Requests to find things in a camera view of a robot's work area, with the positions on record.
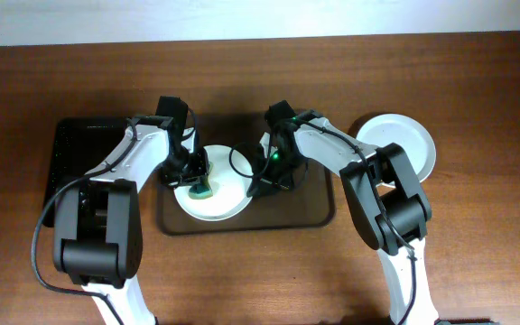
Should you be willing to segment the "green and yellow sponge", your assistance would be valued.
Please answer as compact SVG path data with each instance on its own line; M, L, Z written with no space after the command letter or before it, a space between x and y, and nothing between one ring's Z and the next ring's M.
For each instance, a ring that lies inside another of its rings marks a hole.
M213 164L209 163L206 167L205 173L199 180L190 186L188 196L192 200L205 200L213 196L213 189L209 183L209 174Z

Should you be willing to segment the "white plate top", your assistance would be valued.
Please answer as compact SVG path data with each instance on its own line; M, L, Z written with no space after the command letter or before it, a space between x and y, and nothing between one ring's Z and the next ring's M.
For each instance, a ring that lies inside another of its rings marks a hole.
M180 207L203 221L220 221L234 217L251 201L247 196L251 179L237 174L229 164L230 147L220 144L205 146L211 164L209 185L212 195L206 199L191 198L189 187L180 187L174 196Z

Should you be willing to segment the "white plate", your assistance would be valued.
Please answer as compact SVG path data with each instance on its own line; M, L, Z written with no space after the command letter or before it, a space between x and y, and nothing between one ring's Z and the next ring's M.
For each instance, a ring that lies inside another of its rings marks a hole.
M395 143L400 145L410 160L419 182L425 181L436 164L436 147L431 137L422 135L406 135L403 139L391 139L378 146Z
M209 185L212 195L206 199L191 198L189 187L180 187L174 196L180 207L203 221L220 221L234 217L251 201L247 196L251 179L237 174L229 164L230 147L220 144L205 146L211 164Z

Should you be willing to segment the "pale blue plate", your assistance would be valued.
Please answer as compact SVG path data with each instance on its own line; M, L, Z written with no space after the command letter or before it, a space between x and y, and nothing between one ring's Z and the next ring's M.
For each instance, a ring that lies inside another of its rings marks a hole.
M432 137L424 126L409 116L382 114L367 120L358 130L356 139L378 146L381 142L403 139L406 135Z

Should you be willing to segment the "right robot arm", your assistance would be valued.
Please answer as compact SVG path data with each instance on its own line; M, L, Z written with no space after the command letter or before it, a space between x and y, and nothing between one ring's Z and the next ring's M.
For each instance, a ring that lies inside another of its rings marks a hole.
M265 112L268 134L255 153L250 197L291 190L295 170L315 161L339 176L353 225L377 252L393 324L440 323L424 263L432 208L405 150L364 144L322 114L296 113L285 100Z

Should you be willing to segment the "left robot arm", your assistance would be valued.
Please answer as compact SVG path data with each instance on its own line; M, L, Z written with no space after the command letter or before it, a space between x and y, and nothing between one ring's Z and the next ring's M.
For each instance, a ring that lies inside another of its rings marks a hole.
M191 111L178 97L160 97L152 116L128 120L111 153L51 198L52 259L92 298L107 324L154 324L137 278L143 253L139 193L155 171L165 186L199 185L208 157L187 129Z

